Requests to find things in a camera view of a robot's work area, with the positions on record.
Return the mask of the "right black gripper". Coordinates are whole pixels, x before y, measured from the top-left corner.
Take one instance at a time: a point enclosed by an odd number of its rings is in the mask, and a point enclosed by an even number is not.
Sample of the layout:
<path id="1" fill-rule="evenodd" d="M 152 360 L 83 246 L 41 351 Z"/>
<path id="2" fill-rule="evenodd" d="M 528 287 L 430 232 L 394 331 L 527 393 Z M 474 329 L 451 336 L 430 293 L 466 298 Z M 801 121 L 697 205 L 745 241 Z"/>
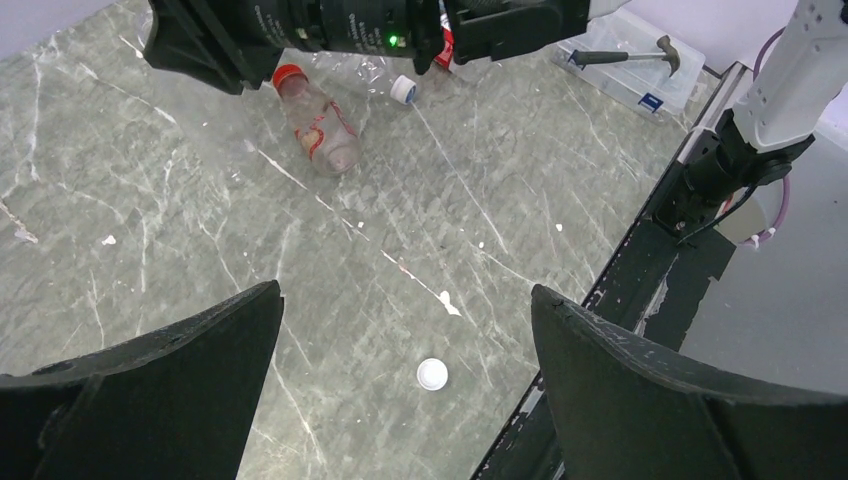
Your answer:
<path id="1" fill-rule="evenodd" d="M 154 0 L 147 63 L 230 95 L 268 81 L 292 40 L 287 1 Z"/>

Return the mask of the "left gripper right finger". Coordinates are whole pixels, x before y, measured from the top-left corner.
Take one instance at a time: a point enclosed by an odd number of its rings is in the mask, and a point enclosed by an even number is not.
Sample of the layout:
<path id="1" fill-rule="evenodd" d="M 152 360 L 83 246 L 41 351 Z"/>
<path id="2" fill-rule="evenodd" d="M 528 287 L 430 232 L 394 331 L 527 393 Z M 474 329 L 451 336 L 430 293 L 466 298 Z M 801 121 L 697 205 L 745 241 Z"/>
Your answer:
<path id="1" fill-rule="evenodd" d="M 542 285 L 532 330 L 570 479 L 843 479 L 847 399 L 720 370 Z"/>

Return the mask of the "clear bottle blue white cap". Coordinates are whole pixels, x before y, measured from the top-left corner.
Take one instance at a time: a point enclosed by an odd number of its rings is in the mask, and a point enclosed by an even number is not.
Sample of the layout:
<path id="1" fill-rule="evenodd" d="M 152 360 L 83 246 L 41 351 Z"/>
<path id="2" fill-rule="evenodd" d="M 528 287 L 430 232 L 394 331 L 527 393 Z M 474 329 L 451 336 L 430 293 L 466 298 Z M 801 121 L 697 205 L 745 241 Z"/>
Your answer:
<path id="1" fill-rule="evenodd" d="M 368 97 L 410 105 L 418 85 L 395 70 L 390 59 L 353 53 L 315 52 L 311 64 L 338 86 Z"/>

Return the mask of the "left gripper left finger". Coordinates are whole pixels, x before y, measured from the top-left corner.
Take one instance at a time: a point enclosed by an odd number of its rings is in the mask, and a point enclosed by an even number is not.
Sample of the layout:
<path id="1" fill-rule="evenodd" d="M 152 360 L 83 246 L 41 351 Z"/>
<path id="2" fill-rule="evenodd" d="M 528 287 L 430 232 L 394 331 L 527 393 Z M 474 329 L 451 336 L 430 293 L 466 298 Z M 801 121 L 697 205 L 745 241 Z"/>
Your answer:
<path id="1" fill-rule="evenodd" d="M 276 281 L 1 378 L 5 479 L 233 479 L 284 312 Z"/>

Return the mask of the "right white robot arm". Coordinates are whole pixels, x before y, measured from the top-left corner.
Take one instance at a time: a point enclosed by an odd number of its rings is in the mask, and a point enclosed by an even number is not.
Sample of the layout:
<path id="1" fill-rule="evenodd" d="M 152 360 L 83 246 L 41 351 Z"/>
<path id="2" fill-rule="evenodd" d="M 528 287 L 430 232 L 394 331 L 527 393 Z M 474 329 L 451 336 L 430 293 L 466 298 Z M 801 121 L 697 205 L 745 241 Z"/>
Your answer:
<path id="1" fill-rule="evenodd" d="M 625 36 L 603 51 L 619 1 L 153 1 L 143 56 L 153 68 L 238 95 L 279 82 L 283 52 L 407 58 L 425 73 L 442 53 L 456 64 L 500 61 L 559 43 L 570 66 L 665 60 L 668 36 Z M 654 219 L 687 242 L 784 178 L 847 84 L 847 5 L 801 1 L 749 89 L 725 109 L 714 143 L 689 158 Z"/>

